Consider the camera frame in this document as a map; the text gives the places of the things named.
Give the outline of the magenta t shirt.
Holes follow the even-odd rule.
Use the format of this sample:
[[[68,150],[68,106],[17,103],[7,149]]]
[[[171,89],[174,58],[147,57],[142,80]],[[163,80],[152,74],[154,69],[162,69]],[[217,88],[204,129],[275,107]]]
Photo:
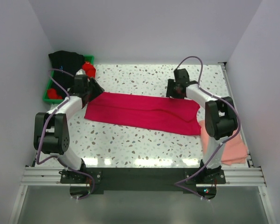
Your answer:
[[[200,135],[200,106],[193,100],[104,92],[86,108],[85,119],[180,135]]]

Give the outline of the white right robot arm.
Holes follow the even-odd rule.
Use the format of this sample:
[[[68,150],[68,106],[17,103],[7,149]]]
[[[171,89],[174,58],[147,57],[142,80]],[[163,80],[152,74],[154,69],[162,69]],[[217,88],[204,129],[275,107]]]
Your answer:
[[[204,169],[198,173],[203,183],[215,178],[213,169],[221,166],[224,144],[238,129],[238,115],[233,99],[219,97],[202,89],[197,81],[191,81],[186,69],[174,70],[174,79],[168,80],[166,96],[169,98],[188,98],[205,110],[204,127],[209,135],[207,152],[203,156]]]

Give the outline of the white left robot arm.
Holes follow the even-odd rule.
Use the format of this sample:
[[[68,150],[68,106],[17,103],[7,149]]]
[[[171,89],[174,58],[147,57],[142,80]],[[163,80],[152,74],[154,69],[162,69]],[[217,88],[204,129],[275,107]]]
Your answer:
[[[70,92],[54,109],[39,112],[35,116],[34,148],[37,151],[36,164],[57,159],[64,167],[71,169],[71,178],[77,183],[87,179],[83,169],[84,161],[70,148],[68,120],[104,92],[94,78],[75,75]]]

